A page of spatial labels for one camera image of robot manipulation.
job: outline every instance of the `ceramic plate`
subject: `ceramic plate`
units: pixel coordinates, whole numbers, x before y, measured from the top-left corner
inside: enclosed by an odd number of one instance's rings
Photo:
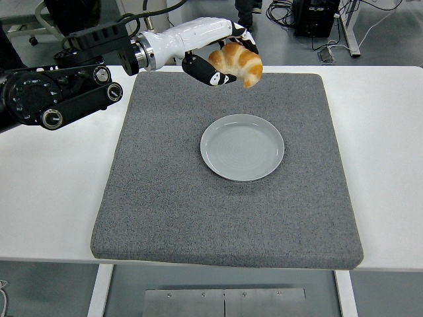
[[[284,149],[279,131],[249,114],[218,119],[205,130],[200,143],[204,162],[216,174],[239,181],[269,175],[281,163]]]

